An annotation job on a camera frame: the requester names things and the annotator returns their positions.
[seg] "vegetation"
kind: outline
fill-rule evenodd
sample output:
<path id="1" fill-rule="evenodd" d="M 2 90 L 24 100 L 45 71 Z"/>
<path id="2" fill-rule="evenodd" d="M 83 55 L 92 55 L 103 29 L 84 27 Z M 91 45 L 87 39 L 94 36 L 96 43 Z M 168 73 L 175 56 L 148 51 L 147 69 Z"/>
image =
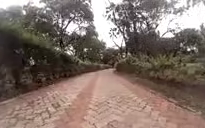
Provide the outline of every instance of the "vegetation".
<path id="1" fill-rule="evenodd" d="M 121 36 L 126 46 L 117 71 L 182 85 L 205 81 L 205 26 L 172 30 L 169 38 L 157 30 L 166 15 L 180 15 L 189 8 L 176 5 L 176 1 L 167 0 L 110 3 L 107 18 L 114 24 L 110 34 Z"/>
<path id="2" fill-rule="evenodd" d="M 0 100 L 109 68 L 100 64 L 106 46 L 97 38 L 90 1 L 42 3 L 0 9 Z"/>

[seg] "dirt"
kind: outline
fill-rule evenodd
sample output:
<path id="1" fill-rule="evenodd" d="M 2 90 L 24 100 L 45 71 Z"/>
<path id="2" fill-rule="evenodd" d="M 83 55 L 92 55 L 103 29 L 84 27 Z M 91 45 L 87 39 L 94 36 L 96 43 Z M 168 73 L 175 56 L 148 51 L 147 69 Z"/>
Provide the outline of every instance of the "dirt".
<path id="1" fill-rule="evenodd" d="M 117 74 L 128 79 L 133 84 L 143 86 L 154 93 L 158 92 L 161 96 L 180 107 L 205 117 L 205 84 L 187 87 L 160 80 L 148 80 L 135 75 Z"/>

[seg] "sky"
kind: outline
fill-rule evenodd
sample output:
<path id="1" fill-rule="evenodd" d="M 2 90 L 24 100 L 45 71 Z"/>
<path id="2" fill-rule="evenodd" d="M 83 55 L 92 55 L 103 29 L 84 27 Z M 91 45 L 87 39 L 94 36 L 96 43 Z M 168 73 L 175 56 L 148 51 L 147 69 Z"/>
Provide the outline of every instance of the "sky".
<path id="1" fill-rule="evenodd" d="M 29 0 L 0 0 L 0 8 L 6 8 L 11 5 L 24 5 L 28 3 Z M 105 41 L 108 47 L 113 47 L 114 43 L 109 36 L 109 31 L 112 23 L 108 22 L 105 18 L 106 7 L 108 6 L 108 0 L 92 0 L 92 9 L 94 13 L 94 24 L 96 30 L 99 34 L 99 39 Z M 163 20 L 159 26 L 159 31 L 161 34 L 166 31 L 168 26 L 168 20 Z M 199 28 L 199 26 L 204 23 L 205 25 L 205 8 L 203 6 L 196 7 L 188 11 L 187 14 L 183 15 L 181 18 L 174 20 L 169 26 L 175 27 L 175 23 L 183 28 Z M 120 39 L 113 39 L 116 42 L 121 42 Z"/>

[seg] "bush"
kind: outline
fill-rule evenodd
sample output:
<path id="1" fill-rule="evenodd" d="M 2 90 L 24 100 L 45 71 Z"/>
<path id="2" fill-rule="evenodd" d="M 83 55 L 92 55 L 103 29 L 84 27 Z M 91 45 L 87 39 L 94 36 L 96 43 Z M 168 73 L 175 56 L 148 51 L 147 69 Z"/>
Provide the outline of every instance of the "bush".
<path id="1" fill-rule="evenodd" d="M 106 68 L 55 50 L 47 36 L 0 24 L 0 98 L 39 88 L 47 81 Z"/>
<path id="2" fill-rule="evenodd" d="M 205 81 L 205 66 L 190 60 L 189 56 L 129 56 L 116 65 L 116 70 L 176 83 Z"/>

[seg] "cobblestone road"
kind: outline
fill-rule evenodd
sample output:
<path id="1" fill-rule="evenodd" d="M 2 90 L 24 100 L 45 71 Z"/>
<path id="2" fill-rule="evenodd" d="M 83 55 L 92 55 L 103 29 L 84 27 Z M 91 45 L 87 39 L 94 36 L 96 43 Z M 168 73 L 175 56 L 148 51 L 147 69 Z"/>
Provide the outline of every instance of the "cobblestone road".
<path id="1" fill-rule="evenodd" d="M 205 128 L 205 120 L 105 70 L 0 103 L 0 128 Z"/>

